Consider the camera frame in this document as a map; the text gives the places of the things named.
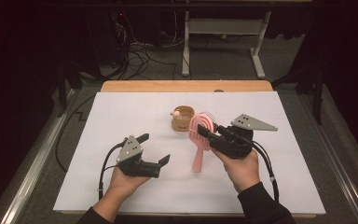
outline pink hairbrush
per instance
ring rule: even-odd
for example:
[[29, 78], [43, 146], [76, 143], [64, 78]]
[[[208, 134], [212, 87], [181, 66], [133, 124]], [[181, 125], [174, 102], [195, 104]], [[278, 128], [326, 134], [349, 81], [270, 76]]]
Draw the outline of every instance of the pink hairbrush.
[[205, 137], [199, 135], [198, 125], [200, 124], [210, 132], [214, 133], [213, 122], [214, 117], [212, 114], [208, 112], [202, 112], [195, 115], [190, 120], [188, 125], [188, 137], [197, 146], [197, 153], [193, 162], [193, 172], [195, 173], [201, 172], [203, 151], [210, 149], [209, 141]]

